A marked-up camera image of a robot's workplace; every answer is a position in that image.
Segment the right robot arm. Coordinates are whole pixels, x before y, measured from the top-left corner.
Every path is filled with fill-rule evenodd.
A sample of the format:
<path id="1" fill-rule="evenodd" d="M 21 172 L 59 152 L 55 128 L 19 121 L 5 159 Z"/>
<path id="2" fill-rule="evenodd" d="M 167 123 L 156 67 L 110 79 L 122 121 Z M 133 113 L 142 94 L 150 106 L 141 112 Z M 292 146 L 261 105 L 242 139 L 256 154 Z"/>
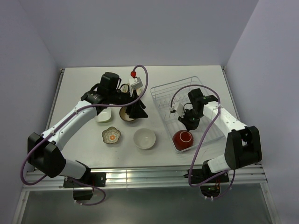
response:
<path id="1" fill-rule="evenodd" d="M 197 129 L 200 119 L 206 117 L 211 123 L 202 138 L 205 138 L 212 125 L 216 125 L 226 138 L 224 154 L 206 162 L 207 168 L 202 170 L 204 180 L 212 182 L 221 171 L 236 170 L 262 160 L 259 130 L 242 123 L 223 108 L 218 94 L 205 96 L 197 88 L 188 92 L 187 96 L 188 104 L 192 106 L 190 109 L 185 109 L 182 103 L 171 106 L 171 111 L 178 114 L 178 121 L 190 131 Z"/>

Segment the red bowl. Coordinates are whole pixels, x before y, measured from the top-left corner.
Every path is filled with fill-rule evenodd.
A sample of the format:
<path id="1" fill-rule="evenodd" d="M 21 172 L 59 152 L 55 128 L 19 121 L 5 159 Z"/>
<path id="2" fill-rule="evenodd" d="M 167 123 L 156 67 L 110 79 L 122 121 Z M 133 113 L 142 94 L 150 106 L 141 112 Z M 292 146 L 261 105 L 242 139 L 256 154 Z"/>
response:
<path id="1" fill-rule="evenodd" d="M 173 135 L 172 141 L 178 151 L 183 151 L 193 146 L 194 138 L 189 131 L 180 130 Z"/>

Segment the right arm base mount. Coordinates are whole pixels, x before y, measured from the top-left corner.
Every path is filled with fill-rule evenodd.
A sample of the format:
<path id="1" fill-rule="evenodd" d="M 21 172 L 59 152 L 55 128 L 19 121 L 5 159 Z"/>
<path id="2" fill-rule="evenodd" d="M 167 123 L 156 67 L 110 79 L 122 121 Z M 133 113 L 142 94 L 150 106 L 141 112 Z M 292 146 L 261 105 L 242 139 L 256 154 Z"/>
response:
<path id="1" fill-rule="evenodd" d="M 204 171 L 202 168 L 193 169 L 191 174 L 191 185 L 200 185 L 200 191 L 203 196 L 206 197 L 217 197 L 221 194 L 221 183 L 228 183 L 229 176 L 228 172 L 223 174 L 215 174 L 210 171 Z"/>

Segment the floral leaf pattern bowl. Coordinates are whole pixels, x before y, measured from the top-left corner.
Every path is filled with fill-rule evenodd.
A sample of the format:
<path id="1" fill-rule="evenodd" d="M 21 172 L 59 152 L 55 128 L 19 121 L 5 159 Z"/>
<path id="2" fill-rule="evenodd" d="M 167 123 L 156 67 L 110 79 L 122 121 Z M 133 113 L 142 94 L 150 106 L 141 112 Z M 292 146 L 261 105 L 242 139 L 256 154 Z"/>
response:
<path id="1" fill-rule="evenodd" d="M 133 90 L 129 86 L 129 84 L 122 84 L 120 90 L 121 90 L 121 92 L 123 92 L 123 93 L 129 93 L 130 95 L 132 95 L 132 92 L 133 92 Z M 137 95 L 140 96 L 141 93 L 142 93 L 142 91 L 143 91 L 142 87 L 138 88 L 136 90 Z"/>

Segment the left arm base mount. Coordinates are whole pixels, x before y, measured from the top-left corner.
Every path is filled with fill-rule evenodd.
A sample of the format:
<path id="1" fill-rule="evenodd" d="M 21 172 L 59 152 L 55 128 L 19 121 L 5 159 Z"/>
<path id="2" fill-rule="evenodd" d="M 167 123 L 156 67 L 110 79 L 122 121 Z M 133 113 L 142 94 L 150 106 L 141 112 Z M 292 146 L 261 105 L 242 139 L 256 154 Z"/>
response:
<path id="1" fill-rule="evenodd" d="M 82 206 L 94 206 L 104 202 L 106 193 L 101 187 L 105 187 L 106 184 L 105 172 L 91 172 L 81 179 L 74 179 L 71 177 L 65 177 L 63 188 L 73 189 L 73 199 L 75 203 Z M 99 191 L 103 194 L 103 198 L 98 202 L 88 203 L 94 196 L 94 193 Z"/>

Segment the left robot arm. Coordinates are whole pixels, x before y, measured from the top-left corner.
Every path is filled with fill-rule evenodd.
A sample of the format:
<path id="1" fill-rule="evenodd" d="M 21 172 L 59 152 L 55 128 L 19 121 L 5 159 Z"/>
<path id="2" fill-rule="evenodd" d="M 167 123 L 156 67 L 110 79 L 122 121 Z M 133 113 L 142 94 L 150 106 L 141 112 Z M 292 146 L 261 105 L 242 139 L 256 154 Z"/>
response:
<path id="1" fill-rule="evenodd" d="M 148 84 L 142 83 L 135 70 L 130 75 L 130 92 L 122 92 L 121 78 L 112 72 L 104 73 L 100 82 L 84 93 L 62 120 L 42 134 L 29 136 L 26 161 L 50 178 L 67 176 L 74 178 L 79 186 L 88 185 L 90 168 L 79 161 L 64 158 L 61 152 L 80 128 L 108 107 L 126 107 L 126 113 L 133 119 L 148 117 L 141 101 L 143 94 L 137 94 L 138 88 L 146 88 Z"/>

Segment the beige bowl with flower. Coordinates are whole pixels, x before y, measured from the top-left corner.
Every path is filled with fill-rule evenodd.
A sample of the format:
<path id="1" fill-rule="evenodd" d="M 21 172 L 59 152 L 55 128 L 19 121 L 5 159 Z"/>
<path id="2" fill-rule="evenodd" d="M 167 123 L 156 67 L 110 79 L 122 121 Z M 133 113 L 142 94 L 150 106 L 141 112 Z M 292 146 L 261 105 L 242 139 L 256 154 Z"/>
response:
<path id="1" fill-rule="evenodd" d="M 141 128 L 134 133 L 133 142 L 139 149 L 149 150 L 156 142 L 156 135 L 150 129 Z"/>

